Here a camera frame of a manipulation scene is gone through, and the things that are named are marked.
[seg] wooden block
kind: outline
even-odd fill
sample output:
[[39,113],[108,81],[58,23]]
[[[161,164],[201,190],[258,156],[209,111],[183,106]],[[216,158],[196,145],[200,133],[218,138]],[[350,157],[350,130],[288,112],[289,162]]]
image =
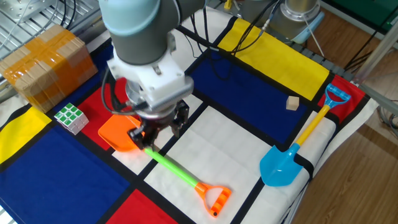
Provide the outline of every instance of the wooden block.
[[286,109],[296,111],[299,108],[299,101],[299,97],[289,96],[286,101]]

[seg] red square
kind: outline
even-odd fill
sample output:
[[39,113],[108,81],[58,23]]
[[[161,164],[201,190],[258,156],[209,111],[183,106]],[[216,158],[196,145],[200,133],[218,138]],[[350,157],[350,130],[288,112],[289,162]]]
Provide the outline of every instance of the red square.
[[[120,102],[125,102],[127,100],[126,96],[126,79],[120,79],[116,83],[116,96],[118,97]],[[110,108],[111,105],[111,96],[109,93],[109,85],[105,86],[105,100]],[[86,115],[88,119],[88,124],[81,130],[87,137],[101,146],[103,149],[109,149],[109,144],[106,143],[101,136],[98,135],[98,130],[108,119],[112,116],[112,114],[107,111],[102,103],[101,99],[101,88],[97,89],[91,96],[89,96],[82,104],[78,106],[78,108]]]
[[[335,75],[333,81],[331,81],[331,84],[339,88],[340,90],[343,90],[347,94],[351,96],[351,99],[343,105],[338,105],[335,106],[333,109],[330,110],[331,113],[337,115],[340,119],[340,123],[343,122],[343,120],[354,111],[354,109],[358,106],[359,102],[363,99],[365,96],[365,93],[360,90],[358,87],[354,86],[352,83],[348,82],[344,78],[341,78],[338,75]],[[336,101],[341,101],[338,97],[336,97],[333,94],[329,94],[330,98],[332,100]],[[321,100],[318,102],[319,106],[323,106],[325,103],[325,94],[323,94]]]
[[107,224],[130,223],[176,224],[177,222],[143,193],[135,190],[107,222]]

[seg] blue toy shovel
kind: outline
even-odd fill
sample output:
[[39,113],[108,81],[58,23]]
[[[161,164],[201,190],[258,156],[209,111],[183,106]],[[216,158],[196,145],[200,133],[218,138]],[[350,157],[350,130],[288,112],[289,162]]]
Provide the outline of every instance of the blue toy shovel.
[[[330,99],[329,94],[340,97],[343,101],[336,102]],[[293,182],[300,170],[303,168],[294,162],[294,155],[300,149],[300,146],[305,142],[312,131],[318,126],[319,122],[326,115],[326,113],[337,105],[346,103],[351,96],[339,90],[332,84],[329,84],[325,90],[326,100],[323,108],[318,115],[312,120],[310,125],[305,129],[301,136],[295,143],[285,152],[280,152],[276,146],[273,146],[269,152],[261,159],[260,173],[262,181],[271,187],[281,187],[289,185]]]

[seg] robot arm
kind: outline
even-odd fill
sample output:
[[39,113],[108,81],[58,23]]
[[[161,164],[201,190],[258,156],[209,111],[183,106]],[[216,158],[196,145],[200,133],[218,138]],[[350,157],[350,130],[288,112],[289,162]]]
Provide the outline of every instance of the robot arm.
[[126,78],[128,105],[141,117],[141,127],[129,132],[141,149],[153,146],[159,131],[175,134],[188,121],[182,99],[193,91],[193,80],[171,57],[175,39],[170,31],[206,0],[99,0],[105,26],[114,45],[108,61],[117,80]]

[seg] rubik's cube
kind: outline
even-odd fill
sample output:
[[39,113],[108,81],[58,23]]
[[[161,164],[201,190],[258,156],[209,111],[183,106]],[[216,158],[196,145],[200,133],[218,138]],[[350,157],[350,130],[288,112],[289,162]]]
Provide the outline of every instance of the rubik's cube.
[[68,129],[74,135],[79,133],[88,123],[86,115],[71,103],[68,103],[62,108],[62,110],[55,115],[55,118],[64,128]]

